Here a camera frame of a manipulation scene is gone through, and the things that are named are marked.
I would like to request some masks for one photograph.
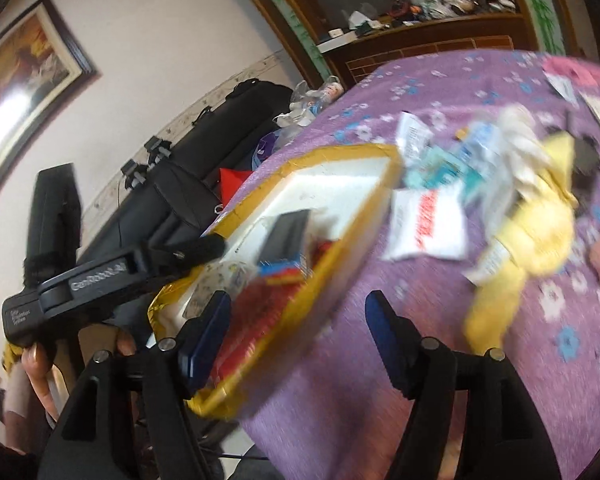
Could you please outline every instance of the green decorative strip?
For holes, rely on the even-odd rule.
[[[327,79],[331,75],[331,70],[327,65],[327,62],[322,57],[322,54],[318,50],[314,41],[311,39],[309,32],[304,28],[304,25],[296,15],[295,11],[291,8],[286,0],[271,0],[278,8],[289,27],[293,30],[294,34],[302,44],[302,47],[306,50],[307,54],[313,61],[318,72],[323,79]]]
[[[538,37],[540,50],[564,56],[564,41],[560,21],[552,0],[525,0]]]

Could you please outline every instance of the open cardboard box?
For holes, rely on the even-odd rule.
[[[335,243],[253,354],[218,386],[204,388],[187,401],[194,412],[215,418],[250,416],[273,393],[354,281],[376,241],[401,173],[395,146],[318,148],[287,161],[211,227],[226,239],[222,260],[227,261],[255,264],[272,225],[264,219],[299,209],[315,210],[318,235]],[[175,336],[186,321],[183,309],[174,305],[201,270],[197,267],[165,286],[154,299],[148,316],[157,340]]]

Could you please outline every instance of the white packet with red text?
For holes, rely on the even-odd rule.
[[[466,219],[461,180],[437,189],[397,189],[392,195],[391,225],[383,260],[428,254],[443,260],[467,255]]]

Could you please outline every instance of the bed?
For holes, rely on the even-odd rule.
[[[380,67],[327,108],[289,146],[248,179],[228,209],[284,161],[317,146],[394,142],[399,113],[416,114],[449,146],[480,110],[520,102],[542,126],[564,126],[572,108],[542,74],[542,55],[472,50],[429,54]],[[600,88],[587,89],[600,95]],[[580,102],[572,131],[600,144],[600,127]],[[565,480],[575,479],[600,448],[600,287],[587,263],[600,236],[600,179],[590,212],[576,222],[571,255],[559,273],[526,284],[504,350],[544,421]],[[461,275],[485,246],[477,211],[468,213],[470,256],[464,262],[418,257],[384,262],[387,225],[343,298],[331,326],[285,384],[242,422],[287,480],[384,478],[411,403],[391,384],[364,317],[364,299],[381,289],[423,335],[468,351],[462,320],[473,286]],[[557,317],[550,315],[559,311]],[[566,335],[571,349],[565,350]],[[456,406],[462,408],[462,396]],[[454,418],[452,435],[461,431]]]

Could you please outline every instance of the painting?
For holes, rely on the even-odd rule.
[[[94,74],[51,0],[36,1],[4,29],[0,34],[0,184],[45,122]]]

